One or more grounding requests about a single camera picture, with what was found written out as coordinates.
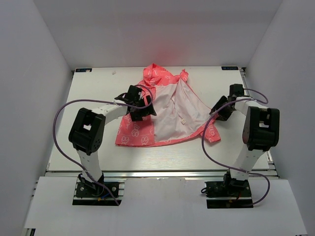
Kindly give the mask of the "pink hooded kids jacket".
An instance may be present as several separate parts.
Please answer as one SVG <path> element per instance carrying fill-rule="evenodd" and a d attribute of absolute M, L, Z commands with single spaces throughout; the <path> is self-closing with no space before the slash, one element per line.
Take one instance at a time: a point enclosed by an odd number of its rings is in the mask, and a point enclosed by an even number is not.
<path fill-rule="evenodd" d="M 189 74 L 182 70 L 173 75 L 165 68 L 151 64 L 144 68 L 141 85 L 144 94 L 154 96 L 156 115 L 132 121 L 122 118 L 115 144 L 127 147 L 158 147 L 180 143 L 204 135 L 210 143 L 221 140 L 210 120 L 210 108 L 188 84 Z"/>

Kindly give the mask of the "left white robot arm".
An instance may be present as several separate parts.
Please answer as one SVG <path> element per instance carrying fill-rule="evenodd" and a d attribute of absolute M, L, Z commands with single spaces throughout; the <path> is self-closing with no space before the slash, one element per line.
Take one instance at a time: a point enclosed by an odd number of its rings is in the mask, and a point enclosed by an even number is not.
<path fill-rule="evenodd" d="M 68 137 L 83 166 L 82 179 L 89 181 L 87 190 L 93 196 L 101 195 L 104 190 L 98 149 L 102 144 L 105 126 L 125 115 L 130 115 L 132 121 L 142 121 L 146 116 L 156 115 L 150 95 L 137 95 L 134 99 L 120 95 L 116 99 L 118 102 L 109 102 L 95 109 L 79 109 Z"/>

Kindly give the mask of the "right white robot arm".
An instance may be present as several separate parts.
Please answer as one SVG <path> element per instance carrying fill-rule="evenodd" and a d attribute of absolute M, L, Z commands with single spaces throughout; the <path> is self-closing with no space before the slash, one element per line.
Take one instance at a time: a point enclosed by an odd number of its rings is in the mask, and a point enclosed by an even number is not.
<path fill-rule="evenodd" d="M 222 96 L 211 109 L 210 115 L 226 121 L 234 111 L 245 116 L 245 123 L 243 147 L 223 178 L 222 189 L 228 196 L 234 196 L 246 187 L 249 172 L 264 153 L 278 144 L 280 131 L 279 109 L 265 107 L 246 96 Z"/>

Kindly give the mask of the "right blue corner label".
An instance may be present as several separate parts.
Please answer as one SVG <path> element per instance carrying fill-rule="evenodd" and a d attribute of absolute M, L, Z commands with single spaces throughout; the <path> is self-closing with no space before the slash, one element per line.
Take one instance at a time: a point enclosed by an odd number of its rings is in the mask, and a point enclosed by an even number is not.
<path fill-rule="evenodd" d="M 222 66 L 221 67 L 222 70 L 239 70 L 239 68 L 237 66 Z"/>

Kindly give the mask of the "blue corner label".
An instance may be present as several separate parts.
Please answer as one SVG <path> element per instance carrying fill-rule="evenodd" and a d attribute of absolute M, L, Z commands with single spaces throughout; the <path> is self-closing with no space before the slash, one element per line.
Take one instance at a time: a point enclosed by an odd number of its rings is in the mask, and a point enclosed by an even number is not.
<path fill-rule="evenodd" d="M 91 68 L 76 68 L 75 73 L 89 73 L 92 72 Z"/>
<path fill-rule="evenodd" d="M 222 70 L 239 70 L 239 68 L 237 66 L 222 66 L 221 67 Z"/>

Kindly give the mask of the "left blue corner label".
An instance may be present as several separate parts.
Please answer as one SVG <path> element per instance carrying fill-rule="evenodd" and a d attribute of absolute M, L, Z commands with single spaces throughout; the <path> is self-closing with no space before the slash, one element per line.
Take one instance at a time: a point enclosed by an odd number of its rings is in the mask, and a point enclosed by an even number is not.
<path fill-rule="evenodd" d="M 89 73 L 92 72 L 91 68 L 76 68 L 75 73 Z"/>

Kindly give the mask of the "aluminium right side rail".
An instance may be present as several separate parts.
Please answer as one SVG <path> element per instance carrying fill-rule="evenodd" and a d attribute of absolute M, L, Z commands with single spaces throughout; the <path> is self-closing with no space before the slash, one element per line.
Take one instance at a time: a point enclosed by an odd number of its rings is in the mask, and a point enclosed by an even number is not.
<path fill-rule="evenodd" d="M 268 107 L 268 98 L 251 88 L 244 88 L 246 101 L 236 105 L 245 116 L 242 132 L 243 147 L 235 164 L 249 173 L 258 159 L 275 147 L 280 138 L 280 111 Z"/>

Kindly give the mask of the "aluminium rail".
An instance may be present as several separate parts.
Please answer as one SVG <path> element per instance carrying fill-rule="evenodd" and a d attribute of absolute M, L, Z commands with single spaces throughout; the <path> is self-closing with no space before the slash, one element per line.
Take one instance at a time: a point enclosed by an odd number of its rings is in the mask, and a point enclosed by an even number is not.
<path fill-rule="evenodd" d="M 107 178 L 142 178 L 142 177 L 222 177 L 226 170 L 219 171 L 153 171 L 153 172 L 103 172 Z M 268 177 L 278 177 L 275 169 L 253 171 L 256 174 L 263 174 Z M 45 173 L 45 177 L 77 177 L 79 172 L 52 172 Z"/>
<path fill-rule="evenodd" d="M 242 132 L 243 147 L 235 164 L 249 173 L 258 159 L 275 147 L 280 138 L 280 111 L 268 107 L 268 98 L 251 88 L 244 88 L 246 101 L 236 105 L 245 116 Z"/>

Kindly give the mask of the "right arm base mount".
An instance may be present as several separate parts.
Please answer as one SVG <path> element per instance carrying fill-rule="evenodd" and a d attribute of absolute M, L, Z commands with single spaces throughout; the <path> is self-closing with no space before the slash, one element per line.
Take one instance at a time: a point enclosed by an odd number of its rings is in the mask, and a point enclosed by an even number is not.
<path fill-rule="evenodd" d="M 252 192 L 247 180 L 236 180 L 227 172 L 222 181 L 207 181 L 200 190 L 208 209 L 253 208 Z"/>

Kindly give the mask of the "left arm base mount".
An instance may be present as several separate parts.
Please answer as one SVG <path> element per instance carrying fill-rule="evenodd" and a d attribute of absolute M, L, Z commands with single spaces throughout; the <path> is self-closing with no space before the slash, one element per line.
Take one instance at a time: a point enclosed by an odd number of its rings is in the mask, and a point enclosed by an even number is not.
<path fill-rule="evenodd" d="M 125 182 L 105 181 L 103 184 L 110 190 L 86 181 L 82 174 L 77 177 L 72 205 L 73 206 L 119 206 L 125 190 Z"/>

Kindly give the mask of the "aluminium front rail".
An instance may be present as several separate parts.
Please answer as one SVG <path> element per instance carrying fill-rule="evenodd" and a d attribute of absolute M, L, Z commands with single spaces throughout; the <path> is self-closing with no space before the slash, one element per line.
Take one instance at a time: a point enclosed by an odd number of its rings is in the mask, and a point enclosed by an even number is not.
<path fill-rule="evenodd" d="M 219 171 L 153 171 L 153 172 L 103 172 L 107 178 L 142 178 L 142 177 L 222 177 L 226 170 Z M 268 177 L 278 177 L 275 169 L 253 171 L 256 174 L 263 174 Z M 52 172 L 45 173 L 45 177 L 77 177 L 79 172 Z"/>

